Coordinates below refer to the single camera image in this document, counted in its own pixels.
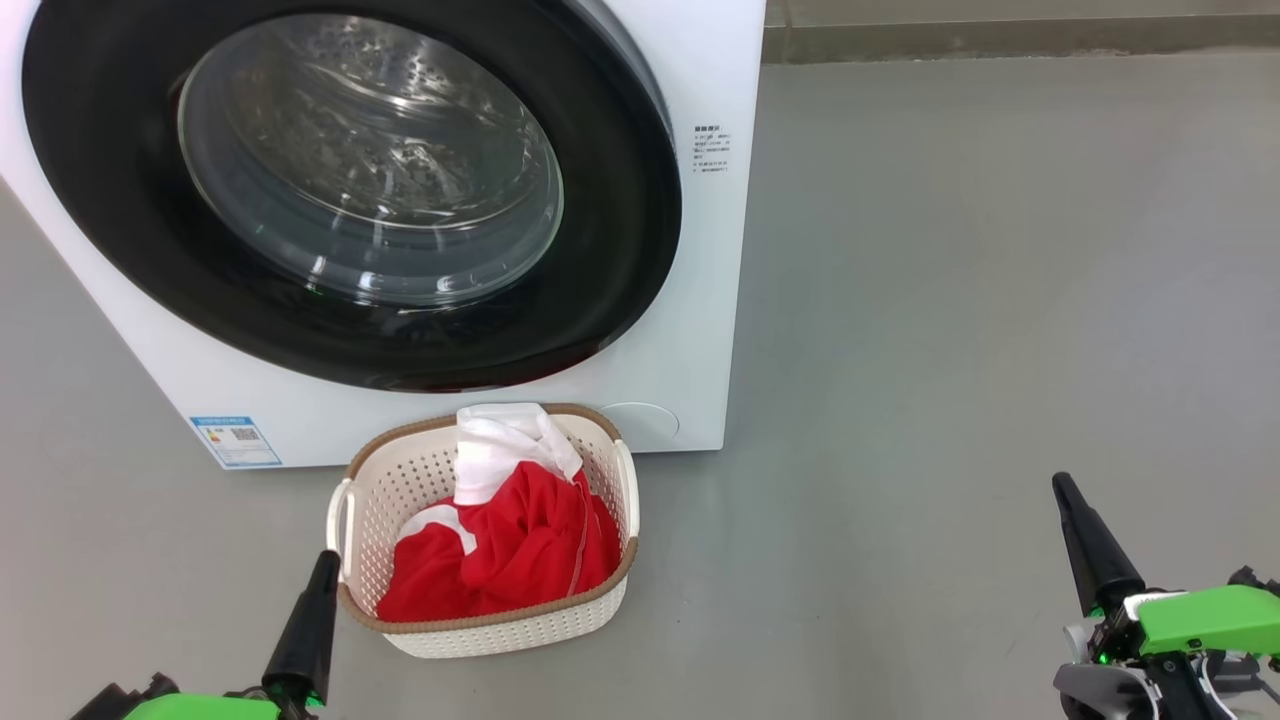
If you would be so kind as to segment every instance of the red garment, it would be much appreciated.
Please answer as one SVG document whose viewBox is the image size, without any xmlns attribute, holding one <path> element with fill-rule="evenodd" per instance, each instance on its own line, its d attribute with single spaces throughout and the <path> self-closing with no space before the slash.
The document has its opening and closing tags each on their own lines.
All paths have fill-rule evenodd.
<svg viewBox="0 0 1280 720">
<path fill-rule="evenodd" d="M 586 592 L 621 561 L 617 525 L 581 471 L 568 483 L 525 461 L 488 503 L 457 510 L 475 550 L 465 555 L 457 530 L 436 523 L 402 538 L 378 618 L 417 623 L 518 610 Z"/>
</svg>

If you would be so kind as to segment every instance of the sticker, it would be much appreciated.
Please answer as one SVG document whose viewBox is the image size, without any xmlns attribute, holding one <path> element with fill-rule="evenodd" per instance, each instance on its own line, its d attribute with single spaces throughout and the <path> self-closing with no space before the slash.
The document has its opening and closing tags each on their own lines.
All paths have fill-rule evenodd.
<svg viewBox="0 0 1280 720">
<path fill-rule="evenodd" d="M 223 468 L 270 468 L 282 464 L 250 418 L 192 418 L 191 424 Z"/>
<path fill-rule="evenodd" d="M 731 141 L 721 126 L 694 126 L 694 173 L 727 173 Z"/>
</svg>

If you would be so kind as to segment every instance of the laundry basket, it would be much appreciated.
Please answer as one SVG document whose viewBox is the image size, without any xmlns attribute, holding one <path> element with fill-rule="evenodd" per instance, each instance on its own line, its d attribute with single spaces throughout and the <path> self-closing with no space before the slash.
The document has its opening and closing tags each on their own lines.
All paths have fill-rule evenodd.
<svg viewBox="0 0 1280 720">
<path fill-rule="evenodd" d="M 329 501 L 325 539 L 342 555 L 338 598 L 360 624 L 417 657 L 468 657 L 526 650 L 590 633 L 609 621 L 627 591 L 635 561 L 640 502 L 631 452 L 617 428 L 579 405 L 545 405 L 579 455 L 591 492 L 618 525 L 622 562 L 600 585 L 532 607 L 428 623 L 378 619 L 392 579 L 401 527 L 428 505 L 453 495 L 457 420 L 438 418 L 374 438 L 347 468 Z"/>
</svg>

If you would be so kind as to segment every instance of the washing machine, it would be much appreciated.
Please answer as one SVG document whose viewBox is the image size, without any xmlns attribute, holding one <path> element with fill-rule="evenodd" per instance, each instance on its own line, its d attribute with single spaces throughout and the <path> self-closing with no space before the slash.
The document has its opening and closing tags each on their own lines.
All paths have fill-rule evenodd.
<svg viewBox="0 0 1280 720">
<path fill-rule="evenodd" d="M 723 445 L 764 0 L 5 0 L 0 172 L 225 468 Z"/>
</svg>

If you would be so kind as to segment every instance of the baseboard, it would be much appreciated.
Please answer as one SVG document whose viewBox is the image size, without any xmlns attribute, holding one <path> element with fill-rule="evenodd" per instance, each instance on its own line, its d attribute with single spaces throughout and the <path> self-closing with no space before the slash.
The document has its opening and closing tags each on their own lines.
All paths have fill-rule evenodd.
<svg viewBox="0 0 1280 720">
<path fill-rule="evenodd" d="M 765 64 L 1280 49 L 1280 14 L 768 27 Z"/>
</svg>

